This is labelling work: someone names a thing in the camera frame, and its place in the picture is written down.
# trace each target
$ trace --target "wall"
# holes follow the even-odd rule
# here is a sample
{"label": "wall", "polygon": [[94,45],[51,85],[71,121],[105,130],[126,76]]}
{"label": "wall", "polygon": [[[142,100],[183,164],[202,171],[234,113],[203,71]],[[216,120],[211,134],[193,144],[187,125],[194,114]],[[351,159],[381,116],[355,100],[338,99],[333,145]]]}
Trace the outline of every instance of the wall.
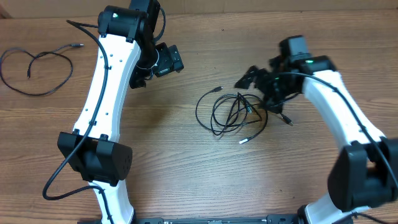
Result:
{"label": "wall", "polygon": [[[159,2],[167,14],[398,7],[398,0],[159,0]],[[97,16],[107,5],[128,7],[129,3],[130,0],[0,0],[0,6],[13,18]]]}

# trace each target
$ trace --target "tabletop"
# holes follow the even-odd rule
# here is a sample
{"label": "tabletop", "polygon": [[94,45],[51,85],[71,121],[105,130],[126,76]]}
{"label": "tabletop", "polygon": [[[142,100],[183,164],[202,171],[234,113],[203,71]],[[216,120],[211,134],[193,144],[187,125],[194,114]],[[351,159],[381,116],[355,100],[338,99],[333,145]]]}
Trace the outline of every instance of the tabletop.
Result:
{"label": "tabletop", "polygon": [[[97,18],[72,20],[95,24]],[[90,190],[59,201],[42,198],[44,184],[64,159],[57,149],[59,132],[72,130],[90,89],[96,44],[65,19],[3,19],[0,29],[1,52],[22,47],[38,53],[73,42],[85,44],[64,51],[73,62],[73,75],[54,94],[24,96],[0,83],[0,223],[100,218]],[[303,96],[284,108],[294,126],[270,114],[265,130],[243,145],[238,142],[261,124],[219,138],[195,119],[202,94],[224,87],[199,108],[199,117],[208,124],[217,97],[236,93],[234,83],[251,65],[268,67],[268,60],[279,54],[278,43],[300,34],[313,55],[332,59],[370,121],[387,137],[398,137],[398,10],[169,16],[161,41],[177,45],[185,68],[154,78],[146,88],[128,89],[121,118],[120,143],[133,150],[127,190],[139,218],[295,213],[327,192],[338,149],[318,111]],[[29,61],[27,55],[13,54],[2,71],[12,86],[34,93],[58,85],[70,69],[62,58],[48,56],[33,64],[32,78],[27,79]],[[256,90],[242,92],[260,96]],[[66,166],[49,195],[86,184]],[[397,209],[398,203],[390,203],[368,213],[396,222]]]}

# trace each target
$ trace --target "white arm segment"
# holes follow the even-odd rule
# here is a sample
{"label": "white arm segment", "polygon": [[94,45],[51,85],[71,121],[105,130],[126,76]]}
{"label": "white arm segment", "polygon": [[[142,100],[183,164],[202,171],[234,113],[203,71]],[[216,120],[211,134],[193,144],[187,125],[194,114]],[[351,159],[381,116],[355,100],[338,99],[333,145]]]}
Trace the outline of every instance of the white arm segment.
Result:
{"label": "white arm segment", "polygon": [[[125,37],[108,34],[105,38],[99,38],[106,53],[108,54],[109,67],[108,82],[104,93],[104,98],[96,117],[96,124],[93,126],[89,137],[99,139],[101,134],[108,135],[108,140],[119,142],[119,124],[126,96],[129,80],[141,50],[136,41],[126,42]],[[90,92],[87,101],[78,121],[73,129],[79,129],[83,135],[88,122],[93,116],[95,106],[100,96],[101,87],[104,79],[104,59],[102,52],[98,49],[97,65],[91,82]],[[115,224],[130,224],[134,216],[134,209],[130,204],[127,195],[126,180],[120,180],[117,186],[112,187],[107,183],[93,181],[90,185],[99,185],[104,189],[108,201],[109,211]],[[94,190],[102,211],[102,224],[109,224],[106,214],[104,201],[98,190]]]}
{"label": "white arm segment", "polygon": [[[347,98],[371,137],[376,142],[379,142],[380,137],[384,136],[383,133],[365,117],[359,106],[355,103],[354,99],[345,88],[340,73],[325,70],[315,72],[313,75],[339,89],[339,91]],[[358,141],[361,144],[369,143],[369,140],[361,132],[360,127],[345,102],[337,93],[333,92],[331,88],[314,79],[305,78],[303,83],[303,93],[305,97],[318,109],[323,120],[328,125],[331,133],[335,137],[339,151],[342,150],[343,146],[350,145],[353,141]],[[351,212],[342,212],[335,207],[331,201],[329,193],[327,193],[317,202],[307,205],[305,207],[305,214],[309,224],[331,224],[350,215],[352,212],[363,212],[367,209],[370,208],[359,207],[355,208]]]}
{"label": "white arm segment", "polygon": [[[108,34],[105,38],[99,38],[99,41],[108,54],[108,64],[111,69],[108,72],[108,82],[101,107],[96,117],[96,124],[93,126],[89,137],[99,139],[101,134],[106,134],[109,141],[118,142],[124,98],[131,73],[139,60],[141,49],[136,41],[129,43],[126,42],[125,37],[117,35]],[[81,135],[86,132],[88,123],[93,116],[103,80],[104,59],[102,52],[98,49],[97,65],[93,81],[91,82],[90,92],[88,93],[85,107],[73,127],[73,129],[79,129]]]}

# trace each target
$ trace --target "cable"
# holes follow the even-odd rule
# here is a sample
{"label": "cable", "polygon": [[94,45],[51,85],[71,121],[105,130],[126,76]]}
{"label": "cable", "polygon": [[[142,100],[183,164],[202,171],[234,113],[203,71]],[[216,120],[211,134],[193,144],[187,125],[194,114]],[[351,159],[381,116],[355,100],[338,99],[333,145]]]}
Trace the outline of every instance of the cable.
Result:
{"label": "cable", "polygon": [[[95,123],[95,119],[96,116],[98,114],[98,111],[100,110],[100,106],[101,106],[101,102],[102,99],[104,97],[104,93],[105,93],[105,88],[106,88],[106,82],[108,80],[108,70],[109,70],[109,66],[108,66],[108,57],[106,55],[105,49],[102,46],[101,42],[88,30],[82,28],[82,24],[78,23],[78,22],[73,22],[73,21],[69,21],[67,20],[67,22],[69,24],[71,24],[72,26],[76,27],[77,29],[80,29],[81,31],[83,31],[85,34],[89,35],[98,45],[99,49],[101,50],[102,54],[103,54],[103,58],[104,58],[104,65],[105,65],[105,70],[104,70],[104,81],[101,87],[101,92],[99,94],[98,97],[98,102],[95,106],[94,109],[94,113],[93,113],[93,117],[91,118],[88,128],[86,130],[86,133],[83,135],[81,141],[77,144],[77,146],[74,148],[74,150],[69,154],[69,156],[67,158],[65,158],[65,160],[60,164],[60,166],[57,168],[57,170],[55,170],[55,172],[51,175],[51,177],[49,178],[49,180],[47,181],[47,183],[45,184],[44,188],[43,188],[43,198],[46,200],[60,200],[63,199],[65,197],[71,196],[73,194],[76,194],[78,192],[82,192],[84,190],[88,190],[88,189],[96,189],[99,190],[99,193],[102,195],[102,198],[104,200],[104,206],[105,206],[105,210],[106,210],[106,214],[107,214],[107,218],[108,220],[111,222],[111,224],[114,224],[111,213],[109,211],[109,207],[108,207],[108,201],[106,199],[105,196],[105,192],[104,189],[102,189],[101,187],[97,186],[97,185],[90,185],[90,186],[86,186],[86,187],[82,187],[76,190],[72,190],[69,193],[63,194],[63,195],[59,195],[59,196],[48,196],[47,195],[47,190],[49,189],[51,183],[54,181],[54,179],[57,177],[57,175],[61,172],[61,170],[63,169],[63,167],[65,167],[65,165],[69,162],[69,160],[76,154],[76,152],[79,150],[79,148],[81,148],[81,145],[84,143],[84,141],[87,139],[91,129],[93,128],[93,125]],[[88,27],[94,27],[94,25],[89,25],[89,24],[84,24],[84,26],[88,26]]]}
{"label": "cable", "polygon": [[376,149],[377,153],[379,154],[379,156],[381,157],[384,165],[386,166],[389,174],[391,175],[397,189],[398,189],[398,182],[397,179],[394,175],[394,172],[391,169],[391,166],[389,165],[386,157],[384,156],[384,154],[382,153],[382,151],[380,150],[380,147],[377,145],[377,143],[374,141],[374,139],[371,137],[371,135],[368,133],[368,130],[366,129],[366,127],[362,124],[361,120],[359,119],[358,115],[355,113],[355,110],[353,109],[353,107],[350,105],[350,103],[348,102],[348,100],[346,99],[346,97],[339,91],[339,89],[337,89],[337,87],[334,87],[333,85],[331,85],[330,83],[315,77],[313,75],[307,75],[304,73],[299,73],[299,72],[281,72],[278,73],[278,75],[300,75],[302,77],[306,77],[306,78],[312,78],[322,84],[324,84],[325,86],[331,88],[334,92],[336,92],[341,99],[346,103],[349,111],[351,112],[351,114],[353,115],[354,119],[356,120],[356,122],[358,123],[358,126],[361,128],[362,132],[365,134],[365,136],[367,137],[367,139],[369,140],[369,142],[373,145],[373,147]]}
{"label": "cable", "polygon": [[380,220],[378,218],[374,218],[371,215],[367,215],[367,214],[364,214],[364,213],[358,213],[358,212],[353,212],[350,215],[348,215],[347,217],[344,217],[343,219],[338,220],[337,222],[334,222],[332,224],[347,223],[347,221],[350,220],[352,217],[358,218],[358,216],[370,219],[370,220],[372,220],[372,221],[374,221],[376,223],[389,224],[388,222],[382,221],[382,220]]}
{"label": "cable", "polygon": [[166,28],[166,12],[164,11],[164,9],[162,7],[160,7],[160,10],[162,11],[162,14],[163,14],[163,27],[162,27],[162,30],[160,31],[159,35],[154,38],[155,43],[158,42],[160,40],[160,38],[163,37],[164,29]]}
{"label": "cable", "polygon": [[[261,122],[261,121],[262,121],[261,115],[257,112],[257,110],[256,110],[255,107],[254,107],[254,106],[256,106],[256,105],[259,105],[259,104],[262,102],[262,100],[261,100],[258,96],[256,96],[256,95],[252,95],[252,94],[245,94],[245,95],[242,95],[242,94],[238,93],[237,95],[235,95],[235,94],[225,94],[225,95],[219,97],[219,98],[215,101],[215,103],[214,103],[214,105],[213,105],[213,111],[212,111],[211,118],[210,118],[210,128],[207,127],[206,125],[204,125],[204,124],[199,120],[199,117],[198,117],[198,107],[199,107],[199,103],[201,102],[201,100],[202,100],[206,95],[208,95],[208,94],[210,94],[210,93],[215,93],[215,92],[221,91],[222,89],[223,89],[223,87],[222,87],[222,86],[219,86],[219,87],[217,87],[217,88],[215,88],[215,89],[213,89],[213,90],[211,90],[211,91],[205,93],[205,94],[198,100],[198,103],[197,103],[197,106],[196,106],[196,109],[195,109],[195,116],[196,116],[196,118],[197,118],[197,121],[199,122],[199,124],[200,124],[202,127],[204,127],[204,128],[207,129],[207,130],[210,130],[211,132],[213,132],[214,135],[219,136],[219,135],[221,135],[221,134],[223,134],[223,133],[228,133],[228,132],[234,131],[234,130],[240,128],[241,126],[244,126],[244,125],[247,125],[247,124],[256,123],[256,122]],[[253,105],[252,105],[250,102],[248,102],[248,100],[245,98],[245,96],[249,96],[249,97],[256,98],[257,100],[260,101],[260,103],[256,103],[256,104],[253,104]],[[227,120],[226,120],[225,124],[221,124],[221,123],[216,119],[215,112],[216,112],[217,108],[218,108],[220,105],[222,105],[225,101],[230,100],[230,99],[235,99],[235,101],[234,101],[234,103],[233,103],[233,105],[232,105],[232,107],[231,107],[231,109],[230,109],[230,111],[229,111],[229,115],[228,115],[228,117],[227,117]],[[235,113],[233,113],[236,104],[238,104],[238,109],[237,109],[237,111],[236,111]],[[238,120],[239,113],[240,113],[242,110],[246,110],[245,115],[244,115],[244,118],[243,118],[243,120],[242,120],[240,123],[235,124],[235,122]],[[245,120],[246,120],[246,118],[247,118],[247,116],[248,116],[248,113],[251,113],[252,110],[258,115],[259,119],[254,120],[254,121],[245,122]],[[213,127],[213,120],[214,120],[214,122],[215,122],[217,125],[222,126],[223,129],[221,129],[221,130],[214,129],[214,127]],[[253,134],[252,136],[250,136],[250,137],[248,137],[248,138],[245,138],[245,139],[241,140],[239,143],[240,143],[240,144],[244,144],[244,143],[246,143],[246,142],[248,142],[248,141],[254,139],[256,136],[258,136],[258,135],[266,128],[267,122],[268,122],[268,111],[266,110],[265,122],[264,122],[264,125],[262,126],[262,128],[260,129],[260,131],[258,131],[256,134]]]}
{"label": "cable", "polygon": [[[17,91],[18,93],[22,93],[22,94],[24,94],[24,95],[27,95],[27,96],[44,96],[44,95],[48,95],[48,94],[54,93],[55,91],[57,91],[59,88],[61,88],[61,86],[63,86],[63,85],[69,80],[69,78],[72,76],[72,73],[73,73],[73,64],[72,64],[72,61],[71,61],[68,57],[66,57],[66,56],[64,56],[64,55],[62,55],[62,54],[58,54],[58,53],[56,53],[56,52],[59,51],[59,50],[61,50],[61,49],[64,49],[65,47],[82,47],[82,46],[84,46],[84,44],[67,44],[67,45],[63,45],[63,46],[61,46],[61,47],[59,47],[59,48],[57,48],[57,49],[55,49],[55,50],[53,50],[53,51],[50,51],[50,52],[40,52],[40,53],[38,53],[37,55],[32,55],[32,54],[29,53],[28,51],[26,51],[26,50],[24,50],[24,49],[22,49],[22,48],[19,48],[19,47],[13,47],[13,48],[7,49],[7,50],[1,55],[1,57],[0,57],[0,78],[1,78],[2,82],[3,82],[8,88],[10,88],[10,89],[12,89],[12,90],[14,90],[14,91]],[[14,87],[10,86],[10,84],[7,83],[7,81],[4,79],[3,74],[2,74],[2,63],[3,63],[3,61],[6,59],[6,54],[7,54],[8,52],[15,52],[15,51],[24,52],[25,54],[27,54],[27,55],[29,55],[29,56],[32,57],[32,60],[30,61],[29,66],[28,66],[28,69],[27,69],[27,77],[28,77],[28,78],[30,78],[30,76],[31,76],[30,74],[31,74],[31,68],[32,68],[33,62],[34,62],[36,59],[41,58],[41,57],[43,57],[43,56],[45,56],[45,55],[48,55],[48,54],[53,54],[53,55],[56,55],[56,56],[60,56],[60,57],[62,57],[62,58],[64,58],[64,59],[68,60],[68,62],[70,63],[70,73],[69,73],[69,76],[67,76],[67,78],[66,78],[63,82],[61,82],[61,84],[57,85],[57,86],[56,86],[55,88],[53,88],[52,90],[46,91],[46,92],[44,92],[44,93],[26,93],[26,92],[24,92],[24,91],[22,91],[22,90],[18,90],[17,88],[14,88]]]}

